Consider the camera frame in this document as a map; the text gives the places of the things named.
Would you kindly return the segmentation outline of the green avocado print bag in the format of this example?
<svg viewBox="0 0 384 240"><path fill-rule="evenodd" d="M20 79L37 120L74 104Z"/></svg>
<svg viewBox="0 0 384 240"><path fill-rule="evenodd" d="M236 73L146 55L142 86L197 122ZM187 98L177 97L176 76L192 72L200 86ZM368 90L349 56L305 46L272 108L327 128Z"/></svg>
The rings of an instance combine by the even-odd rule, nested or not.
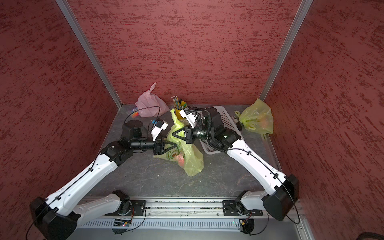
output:
<svg viewBox="0 0 384 240"><path fill-rule="evenodd" d="M186 125L180 120L178 120L178 118L175 115L174 109L171 109L170 113L172 115L174 124L170 128L170 131L166 137L166 140L176 143L178 144L178 146L163 155L156 155L154 156L154 158L160 158L163 160L178 163L177 156L183 156L185 159L185 166L182 169L184 169L184 171L189 177L193 177L196 174L199 174L203 170L204 156L194 144L186 144L184 141L181 141L172 136L172 132L174 130L178 128L182 128L183 126L186 126Z"/></svg>

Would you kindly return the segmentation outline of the pink plastic bag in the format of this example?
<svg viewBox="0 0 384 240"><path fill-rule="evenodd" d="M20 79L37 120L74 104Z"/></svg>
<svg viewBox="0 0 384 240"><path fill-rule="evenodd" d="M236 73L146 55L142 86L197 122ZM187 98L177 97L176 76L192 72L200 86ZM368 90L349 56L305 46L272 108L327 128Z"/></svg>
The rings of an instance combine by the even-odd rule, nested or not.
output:
<svg viewBox="0 0 384 240"><path fill-rule="evenodd" d="M170 111L168 105L152 91L157 83L154 83L149 90L141 94L135 103L139 115L143 118L161 116Z"/></svg>

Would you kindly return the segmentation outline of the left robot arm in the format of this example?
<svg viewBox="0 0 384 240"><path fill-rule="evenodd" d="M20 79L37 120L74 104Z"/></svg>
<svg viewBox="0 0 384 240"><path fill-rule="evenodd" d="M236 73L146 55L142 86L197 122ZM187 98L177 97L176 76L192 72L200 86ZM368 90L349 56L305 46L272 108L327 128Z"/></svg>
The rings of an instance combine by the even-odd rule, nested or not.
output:
<svg viewBox="0 0 384 240"><path fill-rule="evenodd" d="M120 139L105 146L81 173L55 193L46 198L37 197L30 203L33 225L47 240L65 240L78 227L105 214L132 216L134 208L131 199L120 190L85 205L79 202L134 153L152 150L154 155L162 155L176 148L177 144L160 135L167 127L167 122L155 120L150 133L144 138L141 121L131 120L123 124Z"/></svg>

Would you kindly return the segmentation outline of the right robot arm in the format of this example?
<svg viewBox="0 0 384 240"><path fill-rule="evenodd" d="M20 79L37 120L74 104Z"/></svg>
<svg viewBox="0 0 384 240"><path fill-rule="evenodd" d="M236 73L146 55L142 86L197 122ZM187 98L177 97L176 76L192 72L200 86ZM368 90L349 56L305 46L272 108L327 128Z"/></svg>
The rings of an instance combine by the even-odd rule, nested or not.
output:
<svg viewBox="0 0 384 240"><path fill-rule="evenodd" d="M250 216L253 210L267 211L278 221L284 220L299 198L299 180L285 175L257 155L236 131L226 128L216 108L181 110L189 126L184 133L172 135L186 144L205 141L216 151L227 154L240 163L264 188L263 192L243 191L235 200L238 214Z"/></svg>

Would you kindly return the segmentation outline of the peach in basket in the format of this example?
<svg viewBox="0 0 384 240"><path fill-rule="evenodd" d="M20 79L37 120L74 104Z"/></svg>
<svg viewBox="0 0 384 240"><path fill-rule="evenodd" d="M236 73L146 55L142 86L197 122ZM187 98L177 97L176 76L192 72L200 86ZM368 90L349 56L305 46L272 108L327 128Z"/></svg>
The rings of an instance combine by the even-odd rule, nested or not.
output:
<svg viewBox="0 0 384 240"><path fill-rule="evenodd" d="M178 165L181 168L184 168L184 166L185 166L185 159L184 159L183 156L177 156L177 162L178 162Z"/></svg>

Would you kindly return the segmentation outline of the yellow pencil cup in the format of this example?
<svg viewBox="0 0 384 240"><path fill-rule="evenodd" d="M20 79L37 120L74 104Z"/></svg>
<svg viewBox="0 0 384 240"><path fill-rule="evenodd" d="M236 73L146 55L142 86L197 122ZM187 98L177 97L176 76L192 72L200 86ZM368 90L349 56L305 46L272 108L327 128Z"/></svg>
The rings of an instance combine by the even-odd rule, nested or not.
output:
<svg viewBox="0 0 384 240"><path fill-rule="evenodd" d="M184 102L184 101L181 101L181 109L175 109L175 115L176 115L176 117L178 118L178 120L182 120L182 119L184 119L184 118L181 116L180 112L181 112L181 110L183 110L185 107L187 107L187 103Z"/></svg>

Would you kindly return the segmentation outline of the pencils in cup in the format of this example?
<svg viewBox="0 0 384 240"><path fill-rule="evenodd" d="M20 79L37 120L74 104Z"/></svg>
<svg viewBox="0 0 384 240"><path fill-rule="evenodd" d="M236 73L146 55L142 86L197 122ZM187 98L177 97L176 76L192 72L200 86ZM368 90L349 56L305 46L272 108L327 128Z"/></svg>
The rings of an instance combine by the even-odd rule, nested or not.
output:
<svg viewBox="0 0 384 240"><path fill-rule="evenodd" d="M172 96L171 99L173 100L173 104L175 109L181 109L181 99L179 99L177 96Z"/></svg>

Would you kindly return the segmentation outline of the white plastic basket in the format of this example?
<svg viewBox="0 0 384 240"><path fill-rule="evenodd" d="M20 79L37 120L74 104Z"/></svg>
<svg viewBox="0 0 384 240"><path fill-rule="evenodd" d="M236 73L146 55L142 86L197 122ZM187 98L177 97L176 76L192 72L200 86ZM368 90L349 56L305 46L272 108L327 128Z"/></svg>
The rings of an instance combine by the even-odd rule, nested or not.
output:
<svg viewBox="0 0 384 240"><path fill-rule="evenodd" d="M237 128L236 123L233 121L227 110L223 106L214 106L217 112L221 115L222 122L225 128L232 129L235 131L241 138L243 138L241 132ZM218 154L219 151L216 151L212 148L206 141L200 140L204 152L208 155Z"/></svg>

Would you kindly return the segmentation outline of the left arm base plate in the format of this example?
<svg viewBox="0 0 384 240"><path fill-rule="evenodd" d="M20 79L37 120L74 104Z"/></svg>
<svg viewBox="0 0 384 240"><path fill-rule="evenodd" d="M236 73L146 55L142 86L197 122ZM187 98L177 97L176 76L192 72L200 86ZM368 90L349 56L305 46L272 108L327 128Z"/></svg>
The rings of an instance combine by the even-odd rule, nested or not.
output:
<svg viewBox="0 0 384 240"><path fill-rule="evenodd" d="M146 200L123 201L117 211L106 216L143 216L146 202Z"/></svg>

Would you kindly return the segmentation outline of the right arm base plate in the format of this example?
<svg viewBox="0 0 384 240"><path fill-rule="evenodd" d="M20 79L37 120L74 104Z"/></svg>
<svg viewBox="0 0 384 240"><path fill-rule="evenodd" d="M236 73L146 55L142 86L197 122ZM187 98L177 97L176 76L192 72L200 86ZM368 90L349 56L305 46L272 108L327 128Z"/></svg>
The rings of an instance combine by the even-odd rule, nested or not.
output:
<svg viewBox="0 0 384 240"><path fill-rule="evenodd" d="M248 216L263 216L261 210L247 210L241 202L235 200L224 200L222 201L224 216L235 216L235 217L248 217Z"/></svg>

